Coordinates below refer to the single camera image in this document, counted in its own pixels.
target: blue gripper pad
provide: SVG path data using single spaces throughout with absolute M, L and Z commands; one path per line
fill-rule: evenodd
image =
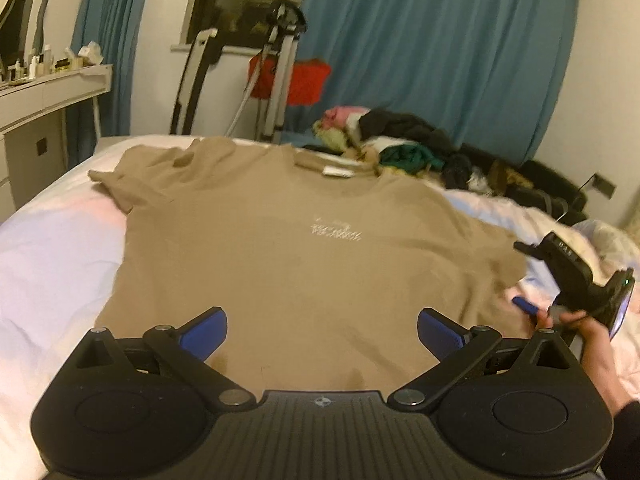
M 219 307 L 207 310 L 180 327 L 178 333 L 180 347 L 201 361 L 206 361 L 226 339 L 225 311 Z
M 443 361 L 469 342 L 470 332 L 436 310 L 425 308 L 418 316 L 418 338 L 436 359 Z

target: brown t-shirt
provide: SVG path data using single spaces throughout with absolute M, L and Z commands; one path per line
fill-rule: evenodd
M 513 235 L 456 211 L 420 181 L 291 146 L 220 137 L 137 146 L 90 172 L 127 215 L 124 261 L 97 319 L 117 337 L 180 326 L 212 306 L 228 335 L 209 364 L 265 389 L 380 390 L 433 367 L 417 317 L 518 336 L 496 297 L 524 276 Z

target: white vanity table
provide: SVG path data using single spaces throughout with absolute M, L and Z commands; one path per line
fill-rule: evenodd
M 0 223 L 66 171 L 64 108 L 111 91 L 111 65 L 61 72 L 0 90 Z

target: pink clothing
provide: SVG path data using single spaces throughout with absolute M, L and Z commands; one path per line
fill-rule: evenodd
M 344 130 L 347 127 L 347 118 L 351 114 L 368 114 L 371 110 L 359 106 L 337 106 L 327 110 L 322 117 L 322 129 L 338 128 Z

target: window sill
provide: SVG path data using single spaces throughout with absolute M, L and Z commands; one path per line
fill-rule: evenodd
M 190 44 L 174 44 L 171 46 L 171 52 L 190 52 L 191 45 Z M 247 56 L 253 57 L 257 54 L 260 54 L 259 48 L 248 48 L 245 46 L 233 46 L 233 45 L 225 45 L 222 48 L 223 54 L 235 54 L 236 56 Z

